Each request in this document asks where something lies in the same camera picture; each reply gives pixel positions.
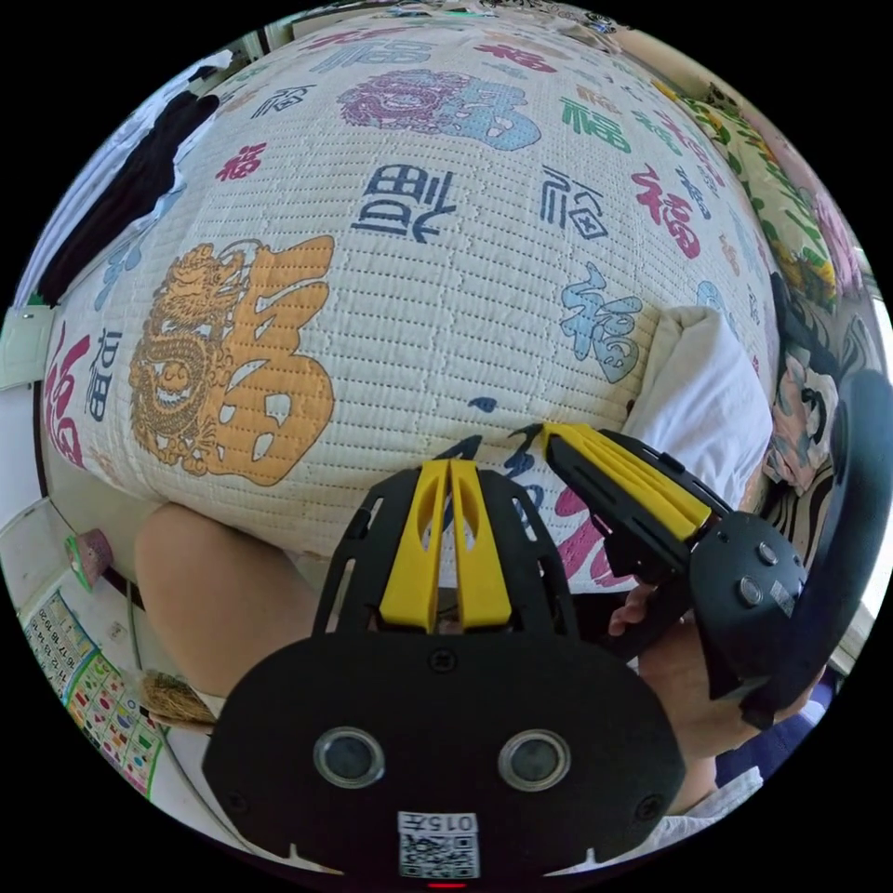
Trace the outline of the person's right hand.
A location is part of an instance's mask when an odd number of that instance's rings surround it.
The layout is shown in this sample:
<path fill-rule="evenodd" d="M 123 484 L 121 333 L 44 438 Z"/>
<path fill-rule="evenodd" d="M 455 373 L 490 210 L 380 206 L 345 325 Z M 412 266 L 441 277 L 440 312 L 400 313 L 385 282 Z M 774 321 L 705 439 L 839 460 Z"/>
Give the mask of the person's right hand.
<path fill-rule="evenodd" d="M 676 620 L 637 659 L 639 677 L 657 695 L 673 727 L 687 763 L 710 755 L 700 733 L 708 729 L 709 699 L 706 664 L 697 627 Z"/>

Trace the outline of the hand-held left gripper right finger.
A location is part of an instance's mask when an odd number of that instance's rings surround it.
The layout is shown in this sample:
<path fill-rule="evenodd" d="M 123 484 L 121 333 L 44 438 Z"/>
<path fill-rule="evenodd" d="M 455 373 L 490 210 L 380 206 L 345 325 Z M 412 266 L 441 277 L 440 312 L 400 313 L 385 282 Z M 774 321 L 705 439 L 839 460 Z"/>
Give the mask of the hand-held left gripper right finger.
<path fill-rule="evenodd" d="M 512 615 L 481 476 L 471 460 L 451 460 L 456 589 L 464 630 L 504 627 Z"/>

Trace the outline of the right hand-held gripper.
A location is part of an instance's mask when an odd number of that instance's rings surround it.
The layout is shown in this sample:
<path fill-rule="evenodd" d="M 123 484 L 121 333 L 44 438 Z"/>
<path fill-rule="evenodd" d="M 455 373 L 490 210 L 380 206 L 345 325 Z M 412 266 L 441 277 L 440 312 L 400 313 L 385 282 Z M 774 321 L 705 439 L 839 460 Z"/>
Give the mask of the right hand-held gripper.
<path fill-rule="evenodd" d="M 540 532 L 540 589 L 562 627 L 511 641 L 516 700 L 660 702 L 637 659 L 674 621 L 700 635 L 710 701 L 796 702 L 811 688 L 803 561 L 768 522 L 731 509 L 680 462 L 626 435 L 545 423 L 551 470 L 604 535 L 611 570 L 648 588 L 644 617 L 580 635 L 552 542 Z"/>

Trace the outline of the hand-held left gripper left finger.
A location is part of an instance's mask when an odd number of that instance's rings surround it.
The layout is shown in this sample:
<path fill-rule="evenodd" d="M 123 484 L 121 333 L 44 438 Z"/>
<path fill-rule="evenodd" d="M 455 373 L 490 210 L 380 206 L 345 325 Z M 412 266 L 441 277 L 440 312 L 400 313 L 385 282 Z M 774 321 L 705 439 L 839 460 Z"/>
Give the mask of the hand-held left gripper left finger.
<path fill-rule="evenodd" d="M 380 616 L 388 625 L 435 630 L 446 497 L 447 461 L 424 462 L 380 601 Z"/>

